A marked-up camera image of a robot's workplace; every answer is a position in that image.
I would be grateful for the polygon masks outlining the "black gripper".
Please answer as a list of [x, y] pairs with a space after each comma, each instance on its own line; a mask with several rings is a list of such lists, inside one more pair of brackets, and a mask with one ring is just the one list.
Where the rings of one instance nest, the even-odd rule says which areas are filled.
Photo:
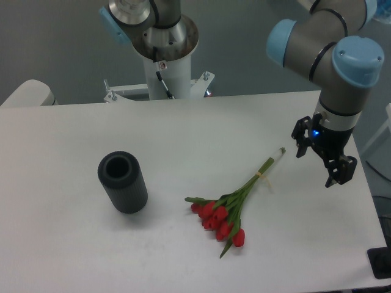
[[303, 157], [308, 147], [311, 147], [320, 158], [324, 159], [324, 166], [329, 174], [325, 187], [329, 188], [334, 184], [343, 185], [352, 180], [358, 163], [355, 157], [344, 153], [344, 147], [354, 128], [335, 131], [320, 125], [319, 122], [319, 115], [314, 115], [312, 118], [306, 116], [296, 122], [291, 134], [298, 148], [296, 157]]

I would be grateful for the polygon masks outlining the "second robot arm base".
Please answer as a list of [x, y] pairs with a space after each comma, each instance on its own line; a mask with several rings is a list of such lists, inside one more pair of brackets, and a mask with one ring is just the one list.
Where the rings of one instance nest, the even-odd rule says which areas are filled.
[[153, 62], [189, 56], [199, 43], [196, 24], [182, 14], [177, 0], [108, 1], [98, 13], [117, 43], [132, 44]]

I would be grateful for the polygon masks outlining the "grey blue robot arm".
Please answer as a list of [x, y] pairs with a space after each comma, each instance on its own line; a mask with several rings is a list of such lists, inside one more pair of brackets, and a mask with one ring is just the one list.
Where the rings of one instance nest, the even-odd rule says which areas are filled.
[[385, 60], [378, 43], [357, 33], [377, 6], [376, 1], [315, 1], [306, 22], [279, 21], [266, 42], [271, 60], [321, 89], [313, 115], [299, 119], [291, 136], [297, 157], [312, 149], [322, 159], [326, 187], [350, 181], [357, 166], [344, 148]]

